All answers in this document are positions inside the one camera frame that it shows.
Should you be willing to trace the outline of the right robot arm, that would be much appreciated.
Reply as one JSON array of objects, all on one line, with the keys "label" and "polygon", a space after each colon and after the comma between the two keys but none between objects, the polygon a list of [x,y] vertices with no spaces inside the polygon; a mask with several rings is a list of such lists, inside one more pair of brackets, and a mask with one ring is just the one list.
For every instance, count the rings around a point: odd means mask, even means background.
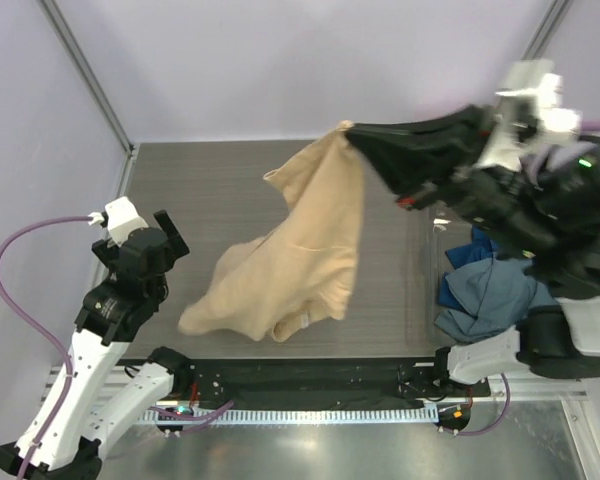
[{"label": "right robot arm", "polygon": [[494,374],[600,378],[600,137],[568,109],[471,106],[417,123],[357,123],[346,139],[408,210],[441,203],[497,244],[551,303],[513,326],[435,353],[431,384],[451,396]]}]

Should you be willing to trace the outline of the beige t shirt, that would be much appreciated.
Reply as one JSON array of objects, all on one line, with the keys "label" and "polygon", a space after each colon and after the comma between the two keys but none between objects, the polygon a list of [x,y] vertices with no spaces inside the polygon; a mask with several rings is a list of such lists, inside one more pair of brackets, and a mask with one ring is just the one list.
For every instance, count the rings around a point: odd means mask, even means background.
[{"label": "beige t shirt", "polygon": [[284,198],[286,218],[225,251],[207,292],[181,314],[181,333],[229,330],[284,342],[322,320],[345,318],[365,197],[363,162],[345,137],[352,126],[340,123],[264,175]]}]

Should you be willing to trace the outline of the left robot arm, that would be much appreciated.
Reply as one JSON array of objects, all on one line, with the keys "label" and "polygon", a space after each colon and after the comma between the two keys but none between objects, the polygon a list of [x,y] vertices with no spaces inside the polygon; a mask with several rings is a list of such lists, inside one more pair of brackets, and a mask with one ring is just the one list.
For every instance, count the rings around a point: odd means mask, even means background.
[{"label": "left robot arm", "polygon": [[189,359],[159,347],[116,397],[93,408],[110,372],[169,293],[166,274],[189,248],[168,213],[150,227],[136,212],[105,213],[109,237],[92,246],[105,279],[82,302],[63,366],[21,437],[0,446],[0,470],[17,479],[95,479],[111,448],[157,401],[184,398]]}]

